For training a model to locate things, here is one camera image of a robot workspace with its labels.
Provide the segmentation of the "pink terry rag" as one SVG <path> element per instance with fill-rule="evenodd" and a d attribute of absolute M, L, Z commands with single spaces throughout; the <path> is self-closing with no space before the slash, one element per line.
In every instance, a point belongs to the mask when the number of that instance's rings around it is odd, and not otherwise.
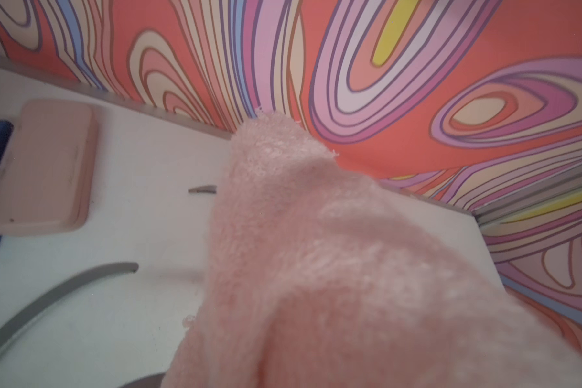
<path fill-rule="evenodd" d="M 582 387 L 582 357 L 291 118 L 231 139 L 165 387 Z"/>

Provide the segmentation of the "wooden handled sickle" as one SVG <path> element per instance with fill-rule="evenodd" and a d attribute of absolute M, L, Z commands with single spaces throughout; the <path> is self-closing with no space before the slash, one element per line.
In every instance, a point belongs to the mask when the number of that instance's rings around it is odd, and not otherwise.
<path fill-rule="evenodd" d="M 1 326 L 0 358 L 35 321 L 71 294 L 105 278 L 136 273 L 137 270 L 139 264 L 135 262 L 103 264 L 80 272 L 40 295 Z"/>

